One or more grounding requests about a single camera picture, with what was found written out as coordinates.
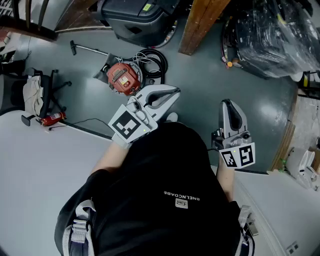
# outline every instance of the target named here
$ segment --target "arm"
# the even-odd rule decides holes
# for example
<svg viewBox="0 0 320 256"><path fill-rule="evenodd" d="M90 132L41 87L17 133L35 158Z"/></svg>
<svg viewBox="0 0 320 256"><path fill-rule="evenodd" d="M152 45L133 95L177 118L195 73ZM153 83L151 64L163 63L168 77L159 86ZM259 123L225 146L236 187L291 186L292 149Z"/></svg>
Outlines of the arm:
<svg viewBox="0 0 320 256"><path fill-rule="evenodd" d="M234 181L235 181L235 169L227 168L221 155L219 154L219 164L216 171L216 178L220 183L226 198L229 202L234 200Z"/></svg>
<svg viewBox="0 0 320 256"><path fill-rule="evenodd" d="M124 149L123 147L119 146L117 143L112 142L110 147L106 150L103 157L95 165L95 167L93 168L90 174L93 174L94 172L100 169L107 170L110 173L115 172L117 169L121 167L128 152L129 152L128 148Z"/></svg>

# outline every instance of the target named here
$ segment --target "plastic bag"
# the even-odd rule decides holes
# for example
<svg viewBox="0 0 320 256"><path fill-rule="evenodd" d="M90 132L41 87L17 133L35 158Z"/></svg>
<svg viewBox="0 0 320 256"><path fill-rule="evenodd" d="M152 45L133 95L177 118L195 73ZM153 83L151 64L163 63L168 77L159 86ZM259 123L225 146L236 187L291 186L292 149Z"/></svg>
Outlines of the plastic bag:
<svg viewBox="0 0 320 256"><path fill-rule="evenodd" d="M240 60L268 77L320 70L319 34L294 0L253 0L236 35Z"/></svg>

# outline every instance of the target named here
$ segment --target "black coiled cable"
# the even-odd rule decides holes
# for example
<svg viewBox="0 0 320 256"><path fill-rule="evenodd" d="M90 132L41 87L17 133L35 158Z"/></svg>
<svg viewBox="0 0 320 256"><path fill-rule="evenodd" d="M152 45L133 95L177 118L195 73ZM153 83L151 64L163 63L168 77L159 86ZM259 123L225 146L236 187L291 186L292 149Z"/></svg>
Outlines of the black coiled cable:
<svg viewBox="0 0 320 256"><path fill-rule="evenodd" d="M165 73L168 70L168 61L166 57L158 50L155 49L143 49L140 51L140 53L144 55L156 55L159 59L153 58L153 57L148 57L148 59L152 60L154 63L156 63L159 67L160 72L148 72L145 68L145 64L141 61L138 62L138 65L144 74L145 77L150 78L150 79L157 79L161 78L161 84L165 83ZM144 57L142 54L137 54L138 57ZM132 62L134 61L134 58L125 58L123 59L124 62Z"/></svg>

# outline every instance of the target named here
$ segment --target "office chair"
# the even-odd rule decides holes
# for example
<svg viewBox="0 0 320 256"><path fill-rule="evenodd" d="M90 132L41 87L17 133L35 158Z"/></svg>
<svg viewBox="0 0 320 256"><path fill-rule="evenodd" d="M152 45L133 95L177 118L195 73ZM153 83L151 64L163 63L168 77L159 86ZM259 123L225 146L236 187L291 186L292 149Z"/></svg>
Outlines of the office chair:
<svg viewBox="0 0 320 256"><path fill-rule="evenodd" d="M42 71L33 69L33 76L41 76L40 86L43 87L43 105L38 117L45 118L47 113L50 113L50 101L53 102L54 106L57 106L60 112L66 111L66 107L61 107L54 93L65 86L71 86L70 81L64 82L61 86L53 88L54 74L58 73L58 70L52 70L51 76L44 75ZM2 74L0 75L0 116L14 110L25 110L25 101L23 96L23 87L27 83L28 76L17 76L13 74ZM30 120L36 117L30 115L29 117L21 116L22 122L26 126L30 126Z"/></svg>

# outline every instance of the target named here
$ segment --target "black t-shirt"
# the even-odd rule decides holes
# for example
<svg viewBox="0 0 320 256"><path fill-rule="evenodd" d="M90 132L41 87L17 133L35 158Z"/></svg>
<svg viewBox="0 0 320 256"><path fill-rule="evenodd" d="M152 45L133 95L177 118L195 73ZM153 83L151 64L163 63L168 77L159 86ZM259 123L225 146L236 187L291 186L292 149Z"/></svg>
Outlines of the black t-shirt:
<svg viewBox="0 0 320 256"><path fill-rule="evenodd" d="M199 135L164 123L136 141L116 174L93 173L62 208L54 239L61 254L75 209L92 199L95 255L234 255L239 208L229 203Z"/></svg>

